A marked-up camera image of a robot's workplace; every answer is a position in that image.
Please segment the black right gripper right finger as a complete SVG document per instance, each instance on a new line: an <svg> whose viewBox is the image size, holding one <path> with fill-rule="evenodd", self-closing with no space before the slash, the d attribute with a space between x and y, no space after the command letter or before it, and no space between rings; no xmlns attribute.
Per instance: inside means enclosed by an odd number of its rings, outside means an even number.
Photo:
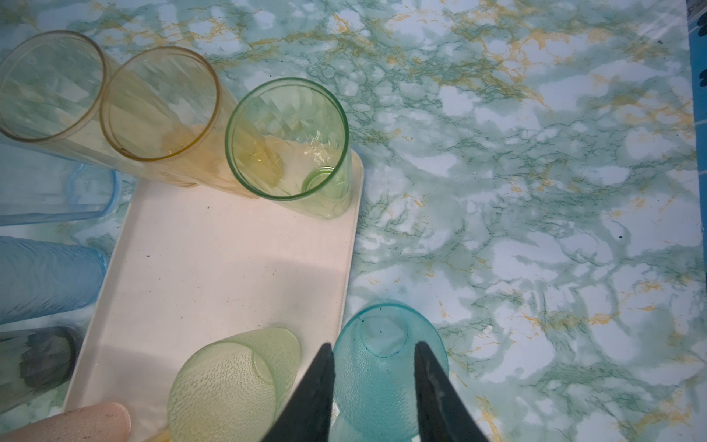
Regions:
<svg viewBox="0 0 707 442"><path fill-rule="evenodd" d="M425 342L415 345L414 380L421 441L488 441Z"/></svg>

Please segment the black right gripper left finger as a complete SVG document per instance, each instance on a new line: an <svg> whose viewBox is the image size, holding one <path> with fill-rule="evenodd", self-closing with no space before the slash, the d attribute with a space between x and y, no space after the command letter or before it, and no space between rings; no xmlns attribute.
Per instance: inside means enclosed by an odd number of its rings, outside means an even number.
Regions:
<svg viewBox="0 0 707 442"><path fill-rule="evenodd" d="M335 368L333 348L323 344L263 441L327 442Z"/></svg>

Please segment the frosted light green glass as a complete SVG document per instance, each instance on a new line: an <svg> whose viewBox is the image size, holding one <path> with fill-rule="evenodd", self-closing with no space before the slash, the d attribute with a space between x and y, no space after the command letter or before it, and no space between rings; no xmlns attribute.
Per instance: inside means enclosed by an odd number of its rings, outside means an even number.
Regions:
<svg viewBox="0 0 707 442"><path fill-rule="evenodd" d="M284 407L301 362L285 328L208 344L182 366L168 400L174 441L260 441Z"/></svg>

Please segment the frosted pink glass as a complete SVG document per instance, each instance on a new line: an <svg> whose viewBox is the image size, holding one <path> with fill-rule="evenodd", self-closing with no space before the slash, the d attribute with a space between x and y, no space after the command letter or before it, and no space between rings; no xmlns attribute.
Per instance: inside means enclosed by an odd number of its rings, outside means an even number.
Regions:
<svg viewBox="0 0 707 442"><path fill-rule="evenodd" d="M2 441L127 441L131 418L121 403L100 403L26 425Z"/></svg>

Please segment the green clear glass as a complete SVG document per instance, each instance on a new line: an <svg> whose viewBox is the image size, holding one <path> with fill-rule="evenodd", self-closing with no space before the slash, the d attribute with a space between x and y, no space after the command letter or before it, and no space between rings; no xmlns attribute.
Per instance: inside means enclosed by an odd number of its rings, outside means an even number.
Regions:
<svg viewBox="0 0 707 442"><path fill-rule="evenodd" d="M314 81L284 77L254 88L228 120L225 154L246 190L300 214L335 219L353 200L347 116Z"/></svg>

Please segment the blue clear glass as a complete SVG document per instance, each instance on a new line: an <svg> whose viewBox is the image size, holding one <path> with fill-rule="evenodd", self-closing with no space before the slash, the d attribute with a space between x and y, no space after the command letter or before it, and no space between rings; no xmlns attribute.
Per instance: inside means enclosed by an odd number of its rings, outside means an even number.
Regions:
<svg viewBox="0 0 707 442"><path fill-rule="evenodd" d="M1 238L1 322L74 311L92 303L108 269L98 250Z"/></svg>

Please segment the yellow glass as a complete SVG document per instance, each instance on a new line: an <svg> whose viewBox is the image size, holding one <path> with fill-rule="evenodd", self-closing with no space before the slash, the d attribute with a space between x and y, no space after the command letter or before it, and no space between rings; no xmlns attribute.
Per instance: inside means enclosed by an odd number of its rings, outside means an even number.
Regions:
<svg viewBox="0 0 707 442"><path fill-rule="evenodd" d="M169 177L125 158L105 138L101 97L119 64L73 31L42 33L1 62L1 133L53 154L137 177Z"/></svg>
<svg viewBox="0 0 707 442"><path fill-rule="evenodd" d="M202 55L169 46L121 66L99 114L103 134L125 158L249 197L226 160L226 127L236 106Z"/></svg>

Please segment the teal clear glass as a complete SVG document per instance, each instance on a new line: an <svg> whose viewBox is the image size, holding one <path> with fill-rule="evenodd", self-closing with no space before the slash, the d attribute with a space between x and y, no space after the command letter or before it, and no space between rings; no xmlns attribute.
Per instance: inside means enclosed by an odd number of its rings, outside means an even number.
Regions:
<svg viewBox="0 0 707 442"><path fill-rule="evenodd" d="M1 224L66 222L103 217L118 201L115 171L1 145Z"/></svg>

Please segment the olive clear small glass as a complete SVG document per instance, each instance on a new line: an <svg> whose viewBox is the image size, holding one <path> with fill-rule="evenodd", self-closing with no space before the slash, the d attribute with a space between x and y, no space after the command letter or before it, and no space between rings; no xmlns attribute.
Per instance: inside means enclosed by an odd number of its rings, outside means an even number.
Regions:
<svg viewBox="0 0 707 442"><path fill-rule="evenodd" d="M156 436L146 439L144 442L171 442L170 432L169 430L164 430Z"/></svg>

